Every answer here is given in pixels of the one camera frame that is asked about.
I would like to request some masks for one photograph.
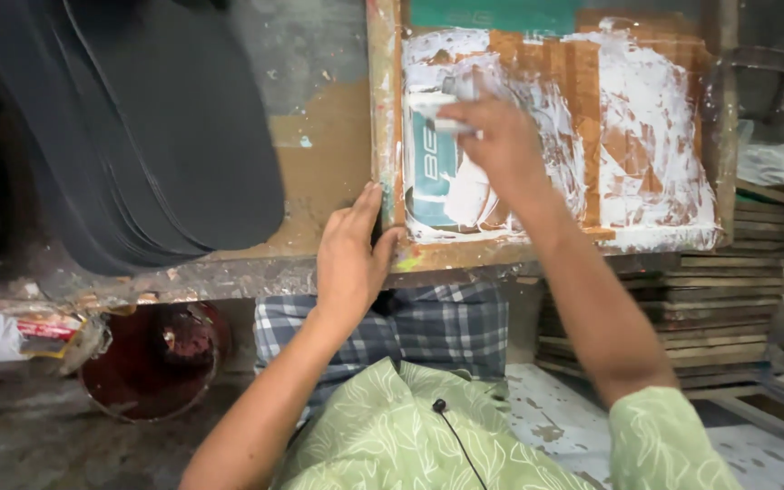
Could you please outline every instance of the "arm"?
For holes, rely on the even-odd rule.
[[[552,187],[531,117],[493,98],[446,106],[438,116],[482,130],[482,139],[461,135],[459,143],[531,238],[564,331],[604,403],[651,385],[678,386],[649,320]]]
[[[317,305],[192,456],[181,490],[266,489],[317,380],[364,318],[388,274],[400,228],[372,250],[382,190],[369,183],[328,219],[317,255]]]

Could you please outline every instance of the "checkered cloth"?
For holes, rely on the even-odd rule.
[[[269,296],[256,300],[258,375],[295,335],[310,310],[311,295]],[[377,309],[387,309],[384,315]],[[495,284],[397,289],[387,308],[372,308],[320,376],[306,420],[332,392],[369,365],[386,357],[453,371],[474,379],[504,379],[507,302]]]

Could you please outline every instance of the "plastic bag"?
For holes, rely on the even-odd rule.
[[[737,177],[762,186],[784,184],[784,144],[749,144],[754,126],[752,121],[740,122]]]

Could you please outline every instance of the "paint-stained table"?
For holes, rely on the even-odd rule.
[[[242,0],[230,19],[250,51],[270,114],[286,187],[286,218],[267,242],[217,252],[199,262],[135,277],[102,277],[78,267],[50,238],[10,118],[2,141],[11,167],[17,225],[0,258],[0,311],[315,292],[315,253],[333,210],[347,206],[370,178],[371,113],[363,0]],[[675,254],[608,259],[620,272],[675,267]],[[532,257],[508,265],[419,273],[399,270],[390,287],[538,276]]]

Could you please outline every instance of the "paint can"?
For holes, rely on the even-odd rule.
[[[194,407],[232,342],[228,323],[206,303],[141,306],[108,324],[111,344],[78,377],[100,410],[125,422],[158,422]]]

